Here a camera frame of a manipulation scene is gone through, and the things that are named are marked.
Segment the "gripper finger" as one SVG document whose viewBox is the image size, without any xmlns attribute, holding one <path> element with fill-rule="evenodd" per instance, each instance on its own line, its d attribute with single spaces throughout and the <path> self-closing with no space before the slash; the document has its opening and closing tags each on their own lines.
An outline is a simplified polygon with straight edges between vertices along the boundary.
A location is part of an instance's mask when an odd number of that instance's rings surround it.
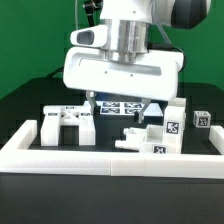
<svg viewBox="0 0 224 224">
<path fill-rule="evenodd" d="M 143 120 L 144 120 L 144 112 L 149 107 L 150 103 L 151 103 L 150 99 L 143 99 L 142 100 L 143 107 L 139 111 L 134 113 L 134 121 L 135 122 L 138 122 L 138 123 L 142 123 L 143 122 Z"/>
<path fill-rule="evenodd" d="M 96 115 L 99 112 L 99 106 L 96 102 L 96 93 L 94 91 L 87 91 L 86 92 L 86 99 L 90 105 L 90 111 L 92 115 Z"/>
</svg>

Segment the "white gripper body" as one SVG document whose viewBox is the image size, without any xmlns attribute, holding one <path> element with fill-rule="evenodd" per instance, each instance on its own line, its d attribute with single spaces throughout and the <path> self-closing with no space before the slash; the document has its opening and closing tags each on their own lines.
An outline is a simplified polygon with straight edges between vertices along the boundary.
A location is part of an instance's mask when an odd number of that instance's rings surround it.
<svg viewBox="0 0 224 224">
<path fill-rule="evenodd" d="M 181 52 L 150 50 L 134 63 L 112 62 L 100 49 L 73 47 L 66 56 L 63 81 L 68 88 L 170 101 L 177 95 Z"/>
</svg>

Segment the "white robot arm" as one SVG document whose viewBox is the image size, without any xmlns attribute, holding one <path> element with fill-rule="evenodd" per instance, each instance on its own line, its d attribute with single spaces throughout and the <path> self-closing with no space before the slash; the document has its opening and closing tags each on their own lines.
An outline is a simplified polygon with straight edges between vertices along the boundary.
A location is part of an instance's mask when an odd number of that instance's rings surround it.
<svg viewBox="0 0 224 224">
<path fill-rule="evenodd" d="M 148 30 L 191 29 L 210 5 L 211 0 L 92 0 L 87 13 L 100 9 L 100 24 L 71 33 L 64 84 L 84 90 L 92 108 L 97 92 L 137 97 L 145 106 L 174 99 L 185 55 L 168 38 L 162 47 L 149 45 Z"/>
</svg>

